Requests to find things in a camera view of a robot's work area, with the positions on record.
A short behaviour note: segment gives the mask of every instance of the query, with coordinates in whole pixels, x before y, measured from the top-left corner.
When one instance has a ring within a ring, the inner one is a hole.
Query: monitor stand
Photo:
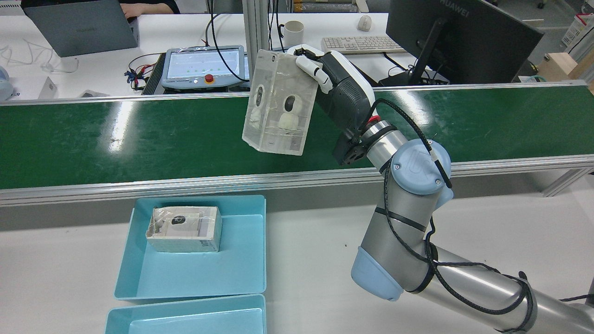
[[[417,59],[415,68],[410,71],[402,72],[400,74],[393,75],[391,77],[387,77],[379,81],[379,84],[384,87],[390,86],[412,86],[421,84],[421,77],[423,76],[423,72],[429,63],[429,57],[433,53],[433,49],[435,48],[435,44],[439,39],[441,31],[446,24],[447,20],[445,18],[438,18],[435,22],[433,22],[433,27],[431,27],[431,32],[429,32],[429,36],[427,37],[427,42],[423,45],[423,50]]]

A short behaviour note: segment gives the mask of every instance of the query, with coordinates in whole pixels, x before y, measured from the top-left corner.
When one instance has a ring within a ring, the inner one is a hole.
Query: boxed camera
[[[153,209],[146,233],[156,251],[219,251],[223,220],[216,206],[168,206]]]
[[[258,51],[242,139],[260,152],[303,154],[318,83],[296,59]]]

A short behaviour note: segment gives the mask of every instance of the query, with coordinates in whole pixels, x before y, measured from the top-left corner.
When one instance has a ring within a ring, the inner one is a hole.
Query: gray laptop
[[[138,20],[128,22],[118,0],[62,1],[23,10],[60,57],[138,46]]]

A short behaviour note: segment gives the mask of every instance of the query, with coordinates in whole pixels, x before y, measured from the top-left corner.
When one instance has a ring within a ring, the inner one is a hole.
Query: white table
[[[533,288],[553,297],[585,294],[594,266],[593,186],[582,179],[551,198],[454,199],[436,211],[432,241],[510,275],[524,270]],[[268,333],[494,333],[416,295],[391,303],[351,280],[380,193],[377,183],[263,193]],[[128,213],[133,205],[112,202]],[[108,311],[129,305],[113,297],[128,227],[113,212],[103,212],[105,225],[0,232],[0,333],[103,333]],[[39,219],[59,226],[65,214]]]
[[[370,16],[373,23],[369,32],[356,29],[361,14],[279,14],[279,22],[302,21],[305,26],[304,41],[315,48],[321,48],[323,37],[385,34],[387,14],[370,14]],[[55,68],[71,68],[75,62],[73,58],[77,58],[79,66],[74,73],[43,71],[41,65],[49,59],[48,51],[44,51],[31,65],[8,62],[4,58],[0,58],[0,65],[5,67],[12,77],[49,76],[58,87],[56,98],[78,97],[87,89],[110,96],[138,95],[140,92],[133,91],[124,76],[124,72],[128,70],[128,63],[148,53],[166,52],[171,48],[203,46],[204,30],[210,16],[207,14],[143,15],[138,19],[140,29],[138,48],[68,57],[62,59],[63,63],[60,63],[56,54],[53,55],[50,63]],[[219,45],[240,44],[245,47],[243,15],[223,14],[215,20],[215,28]],[[49,47],[37,27],[26,16],[2,17],[0,31],[2,31],[0,50],[9,47],[12,59],[16,61],[31,61],[26,41]],[[274,28],[272,35],[274,46],[280,46],[277,31]],[[2,54],[8,56],[8,53],[8,50],[5,50]],[[39,51],[34,51],[34,57],[38,53]],[[392,57],[398,59],[403,66],[412,64],[415,60],[414,57],[402,53],[394,54]],[[348,58],[376,81],[385,78],[388,69],[393,67],[393,64],[381,55],[349,56]],[[148,56],[139,59],[133,65],[149,64],[156,59],[156,56]],[[390,74],[395,73],[398,73],[397,69],[390,72]]]

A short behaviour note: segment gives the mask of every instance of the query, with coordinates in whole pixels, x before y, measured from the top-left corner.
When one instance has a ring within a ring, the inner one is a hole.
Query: huawei logo
[[[442,5],[445,5],[446,7],[450,7],[451,10],[457,12],[458,14],[460,14],[460,15],[462,15],[464,17],[468,17],[468,15],[470,14],[470,12],[468,10],[464,9],[460,5],[454,3],[453,1],[450,1],[450,0],[440,0],[440,3]]]
[[[89,28],[79,28],[76,30],[77,33],[88,33],[90,31],[95,31],[97,30],[97,28],[95,27],[89,27]]]

